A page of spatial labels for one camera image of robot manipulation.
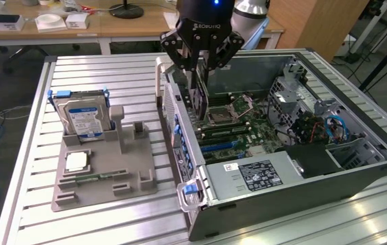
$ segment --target wooden desk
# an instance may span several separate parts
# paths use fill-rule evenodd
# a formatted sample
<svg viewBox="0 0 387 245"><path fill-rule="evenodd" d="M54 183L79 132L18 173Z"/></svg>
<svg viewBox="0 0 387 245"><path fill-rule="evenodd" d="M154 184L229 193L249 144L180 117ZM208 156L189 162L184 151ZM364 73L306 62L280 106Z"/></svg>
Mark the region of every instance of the wooden desk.
<svg viewBox="0 0 387 245"><path fill-rule="evenodd" d="M79 4L108 9L118 4L118 0L78 0ZM10 14L21 14L29 21L25 22L19 32L0 32L0 46L7 45L43 45L65 43L98 43L102 55L110 54L109 43L124 41L157 41L161 32L168 31L162 12L174 12L174 6L164 0L129 0L128 3L144 9L144 16L137 19L118 19L108 12L98 12L89 16L87 29L67 29L57 32L38 33L34 19L46 6L22 6L19 0L7 0L6 10ZM264 38L268 38L265 48L274 48L282 27L273 19L265 29Z"/></svg>

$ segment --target blue pcie slot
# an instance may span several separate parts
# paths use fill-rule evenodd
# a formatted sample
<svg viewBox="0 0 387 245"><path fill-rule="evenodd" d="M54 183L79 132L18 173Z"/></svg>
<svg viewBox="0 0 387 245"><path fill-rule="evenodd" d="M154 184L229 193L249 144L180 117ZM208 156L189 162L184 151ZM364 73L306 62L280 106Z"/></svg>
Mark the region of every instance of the blue pcie slot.
<svg viewBox="0 0 387 245"><path fill-rule="evenodd" d="M173 121L174 121L174 124L173 124L173 134L177 134L180 136L180 140L181 140L180 152L181 152L181 154L184 156L185 167L188 169L188 175L190 177L190 175L193 173L193 164L192 164L192 161L190 161L190 157L188 155L188 149L186 149L186 145L185 145L185 139L184 139L184 136L182 136L182 130L181 130L180 122L178 122L178 117L177 117L176 114L173 115Z"/></svg>
<svg viewBox="0 0 387 245"><path fill-rule="evenodd" d="M201 152L212 152L212 151L217 151L217 150L230 149L234 147L236 143L237 143L237 140L228 142L228 143L222 143L222 144L213 144L213 145L202 146L200 148L200 151Z"/></svg>

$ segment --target sticker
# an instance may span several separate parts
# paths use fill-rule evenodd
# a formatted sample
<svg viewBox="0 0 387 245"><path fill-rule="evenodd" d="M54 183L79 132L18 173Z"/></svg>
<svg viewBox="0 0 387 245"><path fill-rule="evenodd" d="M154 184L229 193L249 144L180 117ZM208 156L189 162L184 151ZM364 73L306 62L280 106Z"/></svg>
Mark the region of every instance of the sticker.
<svg viewBox="0 0 387 245"><path fill-rule="evenodd" d="M249 191L261 190L282 184L268 160L240 165L238 169Z"/></svg>
<svg viewBox="0 0 387 245"><path fill-rule="evenodd" d="M230 65L225 65L224 67L220 68L220 70L230 70Z"/></svg>
<svg viewBox="0 0 387 245"><path fill-rule="evenodd" d="M229 134L229 133L230 133L230 131L222 131L222 132L218 132L218 133L212 133L212 136Z"/></svg>
<svg viewBox="0 0 387 245"><path fill-rule="evenodd" d="M77 37L96 37L97 34L96 33L78 33Z"/></svg>
<svg viewBox="0 0 387 245"><path fill-rule="evenodd" d="M69 117L71 120L75 134L82 138L92 138L102 134L102 127L100 125L97 116L97 108L75 108L69 109Z"/></svg>
<svg viewBox="0 0 387 245"><path fill-rule="evenodd" d="M238 164L234 163L229 163L229 164L224 164L222 168L225 169L225 171L232 171L232 170L237 170L238 169Z"/></svg>
<svg viewBox="0 0 387 245"><path fill-rule="evenodd" d="M244 131L244 130L245 130L245 127L240 127L240 128L233 128L230 130L230 132L234 133L234 132L240 132L240 131Z"/></svg>

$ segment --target circuit board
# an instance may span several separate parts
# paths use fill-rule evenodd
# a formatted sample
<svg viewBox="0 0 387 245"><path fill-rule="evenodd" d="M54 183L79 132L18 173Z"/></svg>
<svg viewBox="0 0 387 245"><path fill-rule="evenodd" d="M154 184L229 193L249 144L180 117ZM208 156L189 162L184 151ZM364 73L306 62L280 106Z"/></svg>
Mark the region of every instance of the circuit board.
<svg viewBox="0 0 387 245"><path fill-rule="evenodd" d="M208 107L204 120L186 110L206 164L273 153L282 146L264 115L264 100L246 94L233 96L228 105Z"/></svg>

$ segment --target aluminum extrusion table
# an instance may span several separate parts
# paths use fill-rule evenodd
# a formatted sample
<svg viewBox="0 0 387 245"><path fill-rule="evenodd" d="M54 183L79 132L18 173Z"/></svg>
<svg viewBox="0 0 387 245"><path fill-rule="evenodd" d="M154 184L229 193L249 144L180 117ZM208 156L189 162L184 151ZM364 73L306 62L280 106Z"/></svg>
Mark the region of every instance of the aluminum extrusion table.
<svg viewBox="0 0 387 245"><path fill-rule="evenodd" d="M317 54L305 58L387 132L387 114ZM380 244L387 242L387 177L352 198L212 239L189 243L154 105L154 59L164 54L49 57L43 63L3 209L0 244ZM329 92L308 76L321 98ZM158 192L61 212L50 211L62 126L46 91L105 86L124 105L126 125L150 130Z"/></svg>

